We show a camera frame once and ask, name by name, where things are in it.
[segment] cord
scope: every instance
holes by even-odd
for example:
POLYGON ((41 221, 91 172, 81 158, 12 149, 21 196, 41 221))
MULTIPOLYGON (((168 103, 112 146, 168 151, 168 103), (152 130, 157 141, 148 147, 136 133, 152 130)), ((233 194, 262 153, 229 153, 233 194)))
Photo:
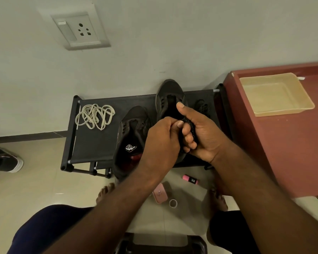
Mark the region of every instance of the cord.
POLYGON ((98 104, 87 104, 82 107, 82 110, 76 115, 75 123, 78 126, 86 125, 89 129, 93 129, 97 127, 100 130, 104 130, 106 125, 109 125, 112 121, 112 117, 116 112, 114 111, 113 107, 110 105, 104 105, 99 107, 98 104), (102 121, 101 127, 98 126, 99 119, 97 114, 100 114, 102 121), (110 115, 108 122, 106 122, 106 113, 110 115), (80 115, 84 119, 84 123, 79 124, 80 115))

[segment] forearm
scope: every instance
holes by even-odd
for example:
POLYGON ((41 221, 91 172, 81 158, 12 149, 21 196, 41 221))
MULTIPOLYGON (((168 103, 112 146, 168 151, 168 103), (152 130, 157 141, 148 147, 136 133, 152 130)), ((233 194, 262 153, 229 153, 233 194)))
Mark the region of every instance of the forearm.
POLYGON ((113 253, 136 212, 165 174, 140 164, 44 254, 113 253))
POLYGON ((239 147, 231 145, 212 165, 235 198, 262 253, 318 253, 318 222, 239 147))

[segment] right hand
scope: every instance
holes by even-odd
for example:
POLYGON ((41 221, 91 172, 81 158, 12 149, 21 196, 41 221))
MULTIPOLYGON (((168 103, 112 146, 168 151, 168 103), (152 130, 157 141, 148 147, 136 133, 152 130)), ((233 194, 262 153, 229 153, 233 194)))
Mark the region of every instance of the right hand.
POLYGON ((184 147, 185 152, 191 151, 192 155, 211 163, 215 157, 221 155, 233 144, 217 125, 205 115, 184 106, 181 102, 177 103, 177 109, 195 125, 196 135, 199 140, 199 144, 197 145, 190 132, 190 125, 185 123, 182 129, 182 134, 187 145, 184 147))

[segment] pink case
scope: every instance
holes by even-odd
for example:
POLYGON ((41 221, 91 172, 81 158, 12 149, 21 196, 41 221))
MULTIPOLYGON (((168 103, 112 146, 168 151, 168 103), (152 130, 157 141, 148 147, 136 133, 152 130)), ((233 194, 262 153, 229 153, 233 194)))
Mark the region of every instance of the pink case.
POLYGON ((164 186, 162 185, 162 183, 160 183, 156 189, 154 189, 154 191, 152 192, 154 199, 156 200, 156 202, 158 204, 163 203, 164 201, 167 201, 167 194, 165 191, 164 186))

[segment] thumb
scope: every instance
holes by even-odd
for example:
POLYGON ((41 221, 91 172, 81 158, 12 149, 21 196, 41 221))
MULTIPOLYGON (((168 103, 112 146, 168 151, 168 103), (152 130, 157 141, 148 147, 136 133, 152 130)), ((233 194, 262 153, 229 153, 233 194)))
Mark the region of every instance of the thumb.
POLYGON ((203 123, 207 118, 205 115, 183 105, 181 102, 177 102, 177 110, 180 112, 181 115, 186 116, 195 125, 203 123))
POLYGON ((171 129, 170 129, 171 140, 178 141, 178 134, 179 134, 179 131, 182 129, 183 125, 184 125, 184 122, 181 120, 178 120, 176 123, 174 123, 171 126, 171 129))

